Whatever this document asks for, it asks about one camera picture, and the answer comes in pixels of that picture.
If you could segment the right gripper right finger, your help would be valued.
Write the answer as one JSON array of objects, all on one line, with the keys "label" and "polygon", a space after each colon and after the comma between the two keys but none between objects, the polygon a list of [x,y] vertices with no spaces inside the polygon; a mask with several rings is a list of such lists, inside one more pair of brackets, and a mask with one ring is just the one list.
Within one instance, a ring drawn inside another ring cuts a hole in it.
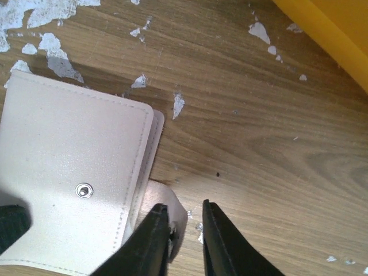
[{"label": "right gripper right finger", "polygon": [[203,201],[203,255],[206,275],[282,275],[244,238],[223,210]]}]

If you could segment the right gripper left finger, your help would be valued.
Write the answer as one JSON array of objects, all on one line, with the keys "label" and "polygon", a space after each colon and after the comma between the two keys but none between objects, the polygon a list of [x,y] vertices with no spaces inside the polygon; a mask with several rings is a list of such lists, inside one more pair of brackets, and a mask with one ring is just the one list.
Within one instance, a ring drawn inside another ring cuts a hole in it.
[{"label": "right gripper left finger", "polygon": [[155,204],[126,243],[92,275],[167,275],[170,226],[164,204]]}]

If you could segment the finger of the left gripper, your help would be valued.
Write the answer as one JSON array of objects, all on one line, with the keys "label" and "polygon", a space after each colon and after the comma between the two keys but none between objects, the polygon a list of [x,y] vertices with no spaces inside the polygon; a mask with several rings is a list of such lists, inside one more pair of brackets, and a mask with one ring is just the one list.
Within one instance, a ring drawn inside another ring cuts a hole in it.
[{"label": "finger of the left gripper", "polygon": [[29,230],[32,222],[27,209],[19,205],[1,206],[0,215],[0,251],[2,254]]}]

